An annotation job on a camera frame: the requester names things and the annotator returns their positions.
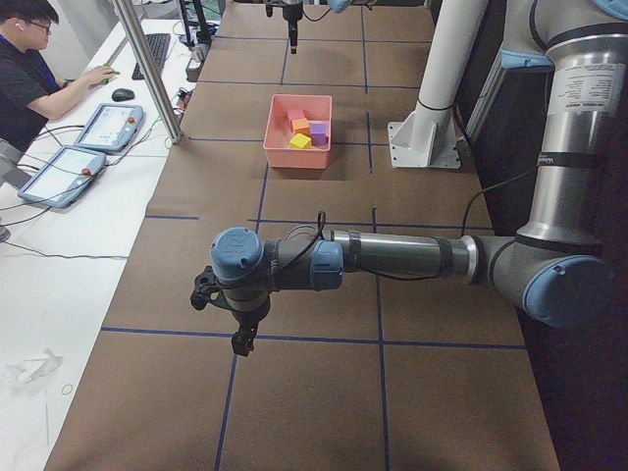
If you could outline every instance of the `printed label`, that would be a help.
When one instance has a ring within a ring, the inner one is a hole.
[[[626,66],[591,64],[556,71],[548,115],[603,111],[615,116]]]

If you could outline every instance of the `black t-shirt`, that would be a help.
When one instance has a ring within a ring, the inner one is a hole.
[[[48,122],[26,105],[59,90],[46,79],[42,68],[47,66],[38,51],[21,53],[0,40],[0,137],[22,151]]]

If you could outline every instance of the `person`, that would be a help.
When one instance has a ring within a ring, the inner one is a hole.
[[[0,138],[23,152],[49,120],[62,118],[115,74],[102,66],[74,81],[56,77],[39,53],[53,23],[59,16],[47,0],[0,0]]]

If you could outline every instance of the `block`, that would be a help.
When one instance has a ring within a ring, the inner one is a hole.
[[[292,132],[295,134],[310,135],[310,124],[305,118],[292,120]]]
[[[288,120],[289,121],[304,120],[305,119],[305,113],[303,113],[303,110],[301,110],[300,108],[287,110],[286,114],[288,115]]]
[[[296,134],[290,140],[290,147],[294,149],[309,149],[312,146],[312,139],[301,133]]]
[[[327,143],[327,125],[325,123],[310,123],[310,137],[312,145],[325,145]]]

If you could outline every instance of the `glasses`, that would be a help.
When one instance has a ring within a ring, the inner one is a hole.
[[[50,34],[50,27],[52,26],[52,24],[50,24],[48,26],[47,25],[40,25],[39,23],[30,22],[29,20],[25,20],[25,23],[28,23],[29,25],[43,27],[46,30],[46,34]]]

